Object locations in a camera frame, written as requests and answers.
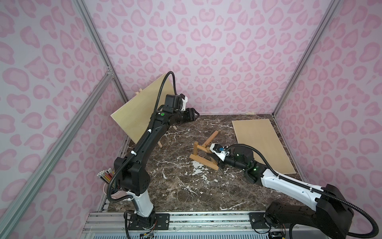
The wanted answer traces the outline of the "light wooden board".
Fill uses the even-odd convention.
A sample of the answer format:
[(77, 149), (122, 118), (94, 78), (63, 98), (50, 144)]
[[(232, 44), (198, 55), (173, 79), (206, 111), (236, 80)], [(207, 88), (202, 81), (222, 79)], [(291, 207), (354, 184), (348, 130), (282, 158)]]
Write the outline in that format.
[(134, 143), (147, 131), (165, 74), (115, 111), (111, 117)]
[(234, 120), (232, 124), (238, 143), (260, 151), (275, 171), (296, 173), (269, 119)]

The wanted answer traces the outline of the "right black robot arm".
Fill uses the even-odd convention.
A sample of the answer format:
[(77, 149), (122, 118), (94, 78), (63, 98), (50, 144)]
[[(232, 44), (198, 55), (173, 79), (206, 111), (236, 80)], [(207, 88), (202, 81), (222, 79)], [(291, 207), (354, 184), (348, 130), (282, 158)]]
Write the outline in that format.
[(210, 148), (219, 158), (219, 164), (229, 165), (244, 172), (251, 184), (276, 190), (301, 202), (302, 206), (272, 202), (264, 213), (264, 223), (269, 227), (297, 224), (319, 229), (332, 239), (347, 237), (354, 216), (353, 210), (341, 203), (342, 194), (334, 186), (321, 188), (290, 178), (254, 159), (250, 146), (235, 144), (230, 147)]

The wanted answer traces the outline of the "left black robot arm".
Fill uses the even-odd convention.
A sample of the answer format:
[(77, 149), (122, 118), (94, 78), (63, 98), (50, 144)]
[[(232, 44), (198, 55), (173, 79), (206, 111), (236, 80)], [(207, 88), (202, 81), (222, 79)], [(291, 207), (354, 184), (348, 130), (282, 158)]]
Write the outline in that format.
[(110, 184), (119, 187), (125, 195), (114, 199), (111, 189), (108, 189), (107, 199), (110, 202), (132, 201), (134, 216), (144, 228), (151, 228), (155, 223), (155, 209), (148, 195), (150, 175), (146, 171), (147, 162), (158, 141), (171, 126), (192, 122), (199, 117), (195, 109), (186, 107), (187, 101), (184, 94), (167, 95), (165, 103), (155, 107), (146, 132), (135, 148), (126, 157), (118, 157), (114, 161), (115, 174)]

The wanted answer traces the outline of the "bundle of coloured pencils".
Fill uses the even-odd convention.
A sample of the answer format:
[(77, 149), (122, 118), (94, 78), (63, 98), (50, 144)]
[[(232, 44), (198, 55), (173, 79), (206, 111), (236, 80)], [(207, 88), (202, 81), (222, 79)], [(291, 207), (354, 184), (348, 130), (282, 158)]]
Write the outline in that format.
[(102, 170), (97, 174), (97, 177), (104, 181), (106, 184), (109, 184), (114, 177), (114, 170), (111, 168)]

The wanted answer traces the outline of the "pink pencil cup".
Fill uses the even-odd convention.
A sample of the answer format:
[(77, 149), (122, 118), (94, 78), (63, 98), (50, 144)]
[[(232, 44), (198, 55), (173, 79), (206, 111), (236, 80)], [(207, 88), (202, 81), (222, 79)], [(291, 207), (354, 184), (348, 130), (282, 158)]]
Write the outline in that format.
[[(103, 188), (102, 188), (103, 193), (104, 193), (105, 196), (107, 196), (108, 186), (109, 186), (109, 185), (108, 185), (107, 183), (105, 183), (105, 184), (103, 185)], [(110, 190), (110, 196), (111, 196), (112, 199), (114, 199), (114, 193), (115, 193), (115, 192), (116, 192), (116, 190), (115, 190), (114, 188), (111, 188), (111, 190)]]

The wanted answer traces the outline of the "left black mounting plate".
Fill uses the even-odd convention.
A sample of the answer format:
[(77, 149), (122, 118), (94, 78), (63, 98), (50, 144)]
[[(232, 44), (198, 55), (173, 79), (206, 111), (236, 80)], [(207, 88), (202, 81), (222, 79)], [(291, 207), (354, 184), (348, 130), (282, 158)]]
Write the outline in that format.
[(168, 230), (170, 214), (152, 213), (149, 217), (141, 217), (136, 214), (128, 219), (129, 231)]

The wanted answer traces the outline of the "black mounting plate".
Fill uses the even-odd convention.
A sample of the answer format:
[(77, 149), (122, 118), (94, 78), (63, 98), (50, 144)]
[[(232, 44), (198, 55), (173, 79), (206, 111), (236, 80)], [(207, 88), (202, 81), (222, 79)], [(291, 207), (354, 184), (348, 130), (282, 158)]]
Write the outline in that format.
[(149, 217), (141, 217), (136, 214), (128, 219), (129, 231), (168, 230), (170, 214), (152, 213)]
[(249, 221), (250, 221), (252, 229), (254, 230), (267, 231), (270, 229), (270, 226), (267, 224), (265, 220), (264, 212), (250, 212)]

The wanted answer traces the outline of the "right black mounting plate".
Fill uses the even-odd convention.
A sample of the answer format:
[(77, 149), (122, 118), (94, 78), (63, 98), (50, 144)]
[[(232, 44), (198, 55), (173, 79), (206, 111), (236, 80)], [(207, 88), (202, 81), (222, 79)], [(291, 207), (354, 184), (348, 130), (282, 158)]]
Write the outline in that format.
[(267, 231), (270, 229), (270, 226), (267, 224), (265, 220), (264, 212), (250, 212), (249, 221), (250, 221), (252, 229), (254, 230)]

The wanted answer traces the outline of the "left corner aluminium profile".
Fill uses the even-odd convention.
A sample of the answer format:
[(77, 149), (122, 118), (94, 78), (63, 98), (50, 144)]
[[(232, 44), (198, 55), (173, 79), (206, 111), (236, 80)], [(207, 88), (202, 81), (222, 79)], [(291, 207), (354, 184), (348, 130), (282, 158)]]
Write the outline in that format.
[(126, 93), (122, 87), (122, 84), (121, 84), (121, 82), (117, 76), (115, 68), (112, 65), (110, 57), (106, 51), (105, 45), (103, 44), (103, 42), (101, 40), (101, 37), (100, 37), (100, 35), (96, 29), (96, 25), (95, 25), (94, 21), (92, 20), (92, 16), (91, 16), (91, 14), (90, 14), (87, 6), (86, 6), (85, 1), (73, 0), (72, 2), (76, 6), (77, 11), (79, 12), (79, 14), (80, 14), (80, 16), (84, 22), (85, 28), (88, 30), (90, 37), (92, 38), (92, 41), (94, 42), (94, 45), (95, 45), (101, 59), (103, 60), (105, 66), (107, 67), (108, 73), (110, 73), (112, 75), (112, 79), (113, 79), (113, 81), (114, 81), (114, 83), (118, 89), (119, 94), (123, 98), (123, 101), (125, 103), (127, 103), (128, 97), (127, 97), (127, 95), (126, 95)]

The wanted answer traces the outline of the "corner aluminium profile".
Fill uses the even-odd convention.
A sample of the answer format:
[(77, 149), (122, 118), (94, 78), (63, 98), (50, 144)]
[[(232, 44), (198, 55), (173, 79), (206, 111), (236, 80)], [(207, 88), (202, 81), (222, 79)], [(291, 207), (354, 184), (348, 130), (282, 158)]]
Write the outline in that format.
[(103, 60), (105, 66), (107, 67), (108, 73), (110, 73), (112, 75), (112, 79), (113, 79), (113, 81), (114, 81), (114, 83), (118, 89), (119, 94), (123, 98), (123, 101), (125, 103), (127, 103), (128, 97), (127, 97), (127, 95), (126, 95), (126, 93), (122, 87), (122, 84), (121, 84), (121, 82), (117, 76), (115, 68), (112, 65), (110, 57), (106, 51), (105, 45), (103, 44), (103, 42), (101, 40), (101, 37), (100, 37), (100, 35), (96, 29), (96, 25), (95, 25), (94, 21), (92, 20), (92, 16), (91, 16), (91, 14), (90, 14), (87, 6), (86, 6), (85, 1), (73, 0), (72, 2), (76, 6), (77, 11), (79, 12), (79, 14), (80, 14), (80, 16), (84, 22), (85, 28), (88, 30), (90, 37), (92, 38), (92, 41), (94, 42), (94, 45), (95, 45), (101, 59)]
[(328, 8), (323, 14), (322, 19), (320, 20), (314, 34), (312, 35), (311, 40), (308, 42), (307, 48), (305, 49), (300, 61), (298, 62), (295, 71), (293, 72), (288, 84), (286, 85), (285, 90), (282, 93), (282, 96), (276, 105), (276, 108), (273, 112), (273, 117), (275, 118), (280, 114), (283, 105), (287, 101), (289, 94), (291, 93), (294, 85), (298, 81), (304, 67), (307, 65), (309, 58), (312, 56), (316, 46), (319, 44), (321, 38), (323, 37), (325, 31), (329, 28), (329, 25), (336, 17), (337, 12), (340, 10), (343, 1), (341, 0), (332, 0), (330, 1)]

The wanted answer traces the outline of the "right corner aluminium profile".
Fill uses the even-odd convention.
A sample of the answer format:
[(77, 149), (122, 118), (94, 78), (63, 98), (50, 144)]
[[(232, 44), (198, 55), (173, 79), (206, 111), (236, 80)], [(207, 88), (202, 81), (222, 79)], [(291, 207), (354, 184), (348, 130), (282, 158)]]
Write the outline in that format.
[(300, 61), (298, 62), (295, 71), (293, 72), (288, 84), (286, 85), (285, 90), (282, 93), (282, 96), (276, 105), (276, 108), (273, 112), (273, 117), (275, 118), (280, 114), (283, 105), (287, 101), (289, 94), (291, 93), (294, 85), (298, 81), (304, 67), (307, 65), (309, 58), (312, 56), (316, 46), (319, 44), (321, 38), (323, 37), (325, 31), (329, 28), (329, 25), (336, 17), (337, 12), (340, 10), (343, 1), (341, 0), (332, 0), (330, 1), (328, 8), (323, 14), (322, 19), (320, 20), (314, 34), (312, 35), (311, 40), (308, 42), (307, 48), (305, 49)]

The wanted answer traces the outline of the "left diagonal aluminium strut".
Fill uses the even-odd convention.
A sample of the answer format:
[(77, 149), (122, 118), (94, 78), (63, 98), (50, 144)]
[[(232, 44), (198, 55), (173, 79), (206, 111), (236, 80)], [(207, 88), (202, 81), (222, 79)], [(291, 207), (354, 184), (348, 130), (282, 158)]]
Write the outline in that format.
[(5, 214), (1, 218), (1, 238), (6, 239), (13, 232), (19, 221), (22, 219), (30, 204), (50, 176), (54, 167), (64, 155), (66, 149), (72, 142), (73, 138), (93, 110), (107, 86), (115, 79), (115, 74), (108, 71), (102, 80), (95, 87), (93, 92), (85, 100), (76, 115), (65, 128), (59, 139), (50, 148), (41, 164), (31, 175), (25, 186), (10, 204)]

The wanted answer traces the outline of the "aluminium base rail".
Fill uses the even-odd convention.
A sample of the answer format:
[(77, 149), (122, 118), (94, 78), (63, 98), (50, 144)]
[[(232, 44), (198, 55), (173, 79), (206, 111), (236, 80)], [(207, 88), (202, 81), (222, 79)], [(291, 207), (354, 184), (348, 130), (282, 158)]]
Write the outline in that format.
[(168, 212), (168, 230), (129, 231), (128, 213), (91, 213), (81, 234), (82, 239), (287, 239), (289, 224), (254, 230), (250, 212), (212, 211)]

